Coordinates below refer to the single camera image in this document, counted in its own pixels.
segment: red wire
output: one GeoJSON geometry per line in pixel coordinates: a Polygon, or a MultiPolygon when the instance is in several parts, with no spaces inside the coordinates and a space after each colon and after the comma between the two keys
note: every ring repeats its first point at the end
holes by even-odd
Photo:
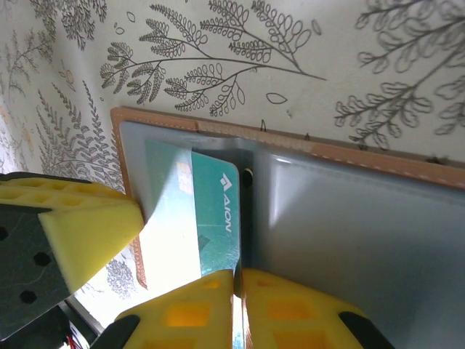
{"type": "Polygon", "coordinates": [[[71,336],[66,336],[66,338],[68,339],[68,343],[70,345],[70,349],[76,349],[76,346],[74,345],[74,340],[71,336]]]}

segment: leaf pattern wallpaper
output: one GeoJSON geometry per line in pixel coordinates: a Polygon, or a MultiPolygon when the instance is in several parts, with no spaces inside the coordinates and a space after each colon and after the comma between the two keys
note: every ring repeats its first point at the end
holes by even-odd
{"type": "Polygon", "coordinates": [[[123,190],[120,105],[465,162],[464,0],[0,0],[0,18],[0,172],[123,190]]]}

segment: aion logo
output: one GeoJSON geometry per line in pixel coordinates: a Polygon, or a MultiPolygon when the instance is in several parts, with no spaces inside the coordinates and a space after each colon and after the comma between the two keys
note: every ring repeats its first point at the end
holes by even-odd
{"type": "Polygon", "coordinates": [[[231,208],[229,204],[231,202],[230,198],[227,197],[226,191],[233,186],[230,179],[223,173],[223,178],[219,181],[223,186],[224,196],[225,196],[225,224],[226,224],[226,231],[231,233],[231,208]]]}

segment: wallet stitching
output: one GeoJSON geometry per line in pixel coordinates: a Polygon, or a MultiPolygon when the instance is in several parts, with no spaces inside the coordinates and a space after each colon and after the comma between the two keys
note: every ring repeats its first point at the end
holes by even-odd
{"type": "MultiPolygon", "coordinates": [[[[192,128],[192,127],[183,127],[183,126],[178,126],[178,125],[173,125],[173,124],[165,124],[165,123],[162,123],[162,122],[152,121],[152,120],[147,120],[147,119],[141,119],[141,118],[133,118],[132,121],[140,121],[140,122],[142,122],[144,124],[151,124],[151,125],[156,125],[156,126],[168,127],[168,128],[172,128],[172,129],[175,128],[175,129],[186,129],[186,130],[189,130],[189,131],[198,131],[197,129],[192,128]]],[[[221,135],[229,135],[229,136],[233,135],[231,133],[222,132],[222,131],[215,131],[215,132],[219,133],[221,135]]],[[[241,137],[241,138],[244,138],[244,139],[247,139],[247,140],[254,140],[254,141],[257,141],[257,142],[261,142],[261,143],[279,145],[279,143],[269,141],[269,140],[258,140],[258,139],[254,138],[254,137],[247,137],[247,136],[243,136],[243,135],[235,135],[235,136],[236,137],[241,137]]],[[[295,151],[301,151],[302,150],[302,148],[295,147],[293,145],[290,145],[289,148],[293,149],[295,151]]],[[[421,180],[433,180],[433,181],[438,181],[438,182],[444,183],[444,184],[455,184],[455,185],[458,185],[460,187],[465,188],[465,182],[450,182],[450,181],[445,180],[443,178],[431,178],[430,176],[427,176],[425,174],[415,174],[415,173],[410,173],[410,172],[405,172],[405,171],[397,171],[396,169],[390,169],[390,168],[380,167],[380,166],[370,166],[370,165],[362,164],[362,163],[359,163],[359,162],[353,162],[353,161],[346,160],[346,159],[332,158],[330,156],[320,155],[320,154],[312,153],[312,152],[310,152],[310,154],[312,156],[317,157],[317,158],[323,158],[323,159],[337,161],[337,162],[344,162],[344,163],[349,164],[349,165],[357,165],[357,166],[365,167],[365,168],[377,169],[379,171],[390,172],[390,173],[394,173],[396,175],[405,175],[407,177],[417,177],[417,178],[419,178],[421,180]]]]}

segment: botanical print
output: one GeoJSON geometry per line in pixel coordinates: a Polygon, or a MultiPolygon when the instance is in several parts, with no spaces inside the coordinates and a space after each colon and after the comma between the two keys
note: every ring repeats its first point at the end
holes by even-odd
{"type": "Polygon", "coordinates": [[[22,145],[22,140],[13,138],[8,129],[0,124],[0,174],[28,171],[22,145]]]}
{"type": "MultiPolygon", "coordinates": [[[[132,13],[130,11],[127,11],[126,12],[126,17],[128,18],[129,22],[136,23],[136,16],[135,16],[134,13],[132,13]]],[[[118,25],[118,22],[115,22],[113,27],[115,28],[115,33],[117,33],[118,35],[123,35],[126,32],[123,27],[118,25]]]]}
{"type": "Polygon", "coordinates": [[[78,47],[84,51],[86,41],[94,40],[95,20],[93,13],[103,23],[107,17],[105,0],[30,0],[36,17],[42,19],[53,41],[56,38],[56,20],[61,18],[66,36],[76,40],[78,47]]]}
{"type": "Polygon", "coordinates": [[[136,292],[135,277],[125,262],[114,259],[106,266],[108,285],[122,300],[129,299],[136,292]]]}
{"type": "Polygon", "coordinates": [[[367,11],[355,27],[371,28],[382,53],[360,52],[362,67],[374,74],[405,73],[429,58],[438,56],[441,61],[415,81],[386,81],[380,93],[368,93],[363,99],[351,95],[347,103],[338,102],[335,122],[355,129],[350,140],[361,148],[373,141],[386,150],[389,139],[402,137],[404,127],[419,127],[422,119],[433,115],[444,120],[433,131],[436,135],[465,132],[464,5],[463,0],[367,1],[367,11]],[[447,102],[436,110],[432,96],[420,95],[419,89],[443,70],[452,70],[454,78],[434,87],[434,96],[447,102]]]}
{"type": "MultiPolygon", "coordinates": [[[[103,88],[114,86],[116,94],[126,85],[127,94],[137,96],[137,104],[154,101],[164,83],[164,92],[180,100],[174,105],[178,111],[194,111],[209,105],[211,116],[223,116],[237,105],[245,104],[239,77],[247,71],[270,69],[325,80],[305,71],[296,57],[299,49],[308,44],[312,32],[321,35],[316,20],[312,21],[312,28],[305,28],[301,20],[279,13],[262,0],[253,1],[250,9],[235,1],[211,0],[209,9],[217,16],[198,25],[164,5],[154,4],[150,8],[154,15],[165,20],[148,18],[146,23],[151,32],[140,36],[139,41],[150,43],[152,53],[158,57],[137,61],[126,42],[112,42],[107,57],[112,63],[105,63],[100,69],[103,88]],[[252,16],[255,23],[267,29],[267,38],[248,29],[252,16]],[[231,55],[206,51],[210,33],[227,40],[231,55]],[[166,79],[166,69],[173,61],[199,64],[184,76],[166,79]],[[226,73],[225,63],[235,63],[232,73],[226,73]]],[[[274,92],[267,99],[273,104],[287,100],[274,92]]]]}
{"type": "Polygon", "coordinates": [[[52,39],[44,31],[34,32],[30,29],[23,42],[19,42],[16,31],[13,31],[10,42],[4,45],[2,60],[5,61],[7,74],[0,76],[1,85],[4,86],[4,94],[10,99],[13,92],[18,92],[25,97],[23,83],[31,83],[31,72],[38,73],[40,57],[48,63],[52,62],[52,39]]]}
{"type": "Polygon", "coordinates": [[[40,159],[42,171],[48,175],[84,178],[124,191],[114,137],[108,139],[102,128],[97,106],[85,81],[82,81],[91,118],[81,111],[53,84],[66,109],[59,113],[39,90],[41,106],[37,106],[40,125],[40,159]]]}

